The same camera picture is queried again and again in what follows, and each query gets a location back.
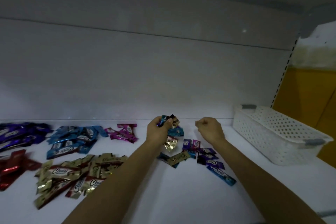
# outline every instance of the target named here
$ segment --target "forearm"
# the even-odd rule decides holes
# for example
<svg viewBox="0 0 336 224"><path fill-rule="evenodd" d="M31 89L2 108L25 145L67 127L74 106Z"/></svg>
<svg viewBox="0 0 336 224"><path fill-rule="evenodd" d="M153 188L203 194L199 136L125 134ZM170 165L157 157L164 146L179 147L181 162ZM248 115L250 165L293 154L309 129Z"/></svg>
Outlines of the forearm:
<svg viewBox="0 0 336 224"><path fill-rule="evenodd" d="M144 142L73 210L63 224L120 223L137 188L158 156L160 146Z"/></svg>
<svg viewBox="0 0 336 224"><path fill-rule="evenodd" d="M233 169L268 224L325 223L298 196L226 140L213 145Z"/></svg>

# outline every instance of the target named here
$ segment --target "orange panel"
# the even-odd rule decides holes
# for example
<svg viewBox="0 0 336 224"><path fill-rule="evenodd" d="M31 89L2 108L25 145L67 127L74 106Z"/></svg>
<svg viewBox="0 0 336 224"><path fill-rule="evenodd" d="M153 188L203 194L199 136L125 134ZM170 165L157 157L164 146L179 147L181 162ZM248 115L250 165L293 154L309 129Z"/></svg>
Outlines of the orange panel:
<svg viewBox="0 0 336 224"><path fill-rule="evenodd" d="M336 72L289 68L273 109L315 127L336 88Z"/></svg>
<svg viewBox="0 0 336 224"><path fill-rule="evenodd" d="M326 133L334 139L336 138L336 93L333 94L327 104L320 120L318 121L316 129ZM317 156L336 168L336 141L325 145Z"/></svg>

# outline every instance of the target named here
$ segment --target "perforated basket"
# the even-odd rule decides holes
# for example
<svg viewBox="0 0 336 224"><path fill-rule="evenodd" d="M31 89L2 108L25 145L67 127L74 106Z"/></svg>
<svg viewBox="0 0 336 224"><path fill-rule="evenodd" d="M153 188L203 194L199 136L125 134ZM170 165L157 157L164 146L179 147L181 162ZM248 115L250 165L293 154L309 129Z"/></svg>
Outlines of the perforated basket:
<svg viewBox="0 0 336 224"><path fill-rule="evenodd" d="M241 105L235 109L233 128L280 166L309 163L328 135L269 107Z"/></svg>

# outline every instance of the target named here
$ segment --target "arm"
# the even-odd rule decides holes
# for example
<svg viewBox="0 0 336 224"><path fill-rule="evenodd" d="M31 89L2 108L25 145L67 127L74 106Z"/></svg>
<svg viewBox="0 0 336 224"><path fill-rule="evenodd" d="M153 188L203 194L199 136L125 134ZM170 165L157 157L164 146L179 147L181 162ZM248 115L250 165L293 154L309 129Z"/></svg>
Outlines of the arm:
<svg viewBox="0 0 336 224"><path fill-rule="evenodd" d="M137 188L167 139L172 119L159 128L156 124L160 118L161 116L148 124L146 141L114 174L89 194L63 224L121 223Z"/></svg>
<svg viewBox="0 0 336 224"><path fill-rule="evenodd" d="M325 223L305 202L226 141L220 123L205 117L198 131L237 175L268 224Z"/></svg>

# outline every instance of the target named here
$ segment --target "hand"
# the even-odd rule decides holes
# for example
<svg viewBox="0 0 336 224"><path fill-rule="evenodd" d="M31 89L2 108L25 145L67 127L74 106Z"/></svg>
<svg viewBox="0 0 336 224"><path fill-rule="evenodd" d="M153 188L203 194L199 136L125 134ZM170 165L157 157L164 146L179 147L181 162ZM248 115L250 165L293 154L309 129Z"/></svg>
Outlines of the hand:
<svg viewBox="0 0 336 224"><path fill-rule="evenodd" d="M198 127L198 131L203 138L211 145L225 140L222 126L215 118L204 117L195 121L195 126Z"/></svg>
<svg viewBox="0 0 336 224"><path fill-rule="evenodd" d="M168 138L168 130L171 128L173 123L173 119L170 118L166 120L161 128L157 126L157 124L161 121L162 116L157 116L154 120L152 120L147 126L147 137L146 141L162 145Z"/></svg>

